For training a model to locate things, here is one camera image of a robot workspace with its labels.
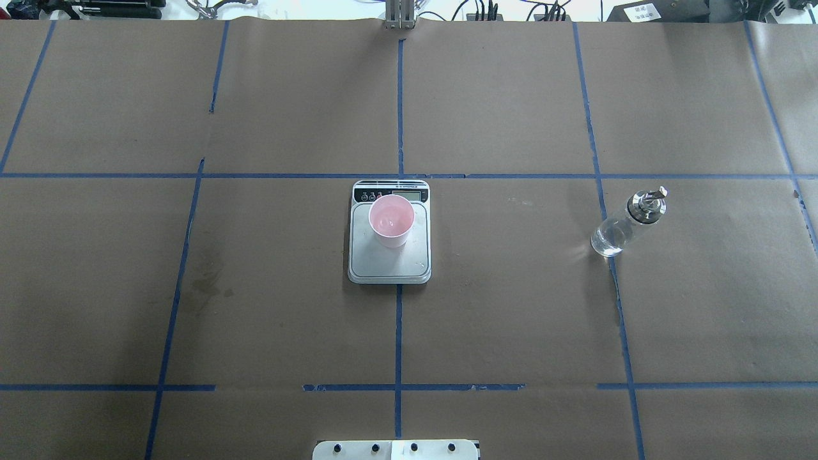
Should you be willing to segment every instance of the white label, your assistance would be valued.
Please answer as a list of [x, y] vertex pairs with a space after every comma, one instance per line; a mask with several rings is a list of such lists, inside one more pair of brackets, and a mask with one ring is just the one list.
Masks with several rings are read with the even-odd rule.
[[653, 3], [646, 3], [645, 5], [625, 8], [624, 11], [627, 18], [631, 20], [631, 22], [645, 22], [647, 20], [661, 18]]

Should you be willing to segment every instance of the bottle cap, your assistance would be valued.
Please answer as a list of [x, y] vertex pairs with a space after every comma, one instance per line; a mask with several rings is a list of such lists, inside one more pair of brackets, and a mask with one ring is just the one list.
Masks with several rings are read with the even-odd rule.
[[627, 212], [639, 223], [654, 223], [667, 211], [665, 197], [668, 191], [660, 187], [655, 191], [640, 190], [627, 202]]

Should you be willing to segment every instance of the pink cup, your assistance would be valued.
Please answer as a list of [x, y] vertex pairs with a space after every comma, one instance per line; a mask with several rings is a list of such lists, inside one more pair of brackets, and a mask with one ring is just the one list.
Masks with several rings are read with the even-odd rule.
[[384, 195], [369, 208], [369, 224], [386, 247], [403, 246], [414, 223], [415, 208], [400, 195]]

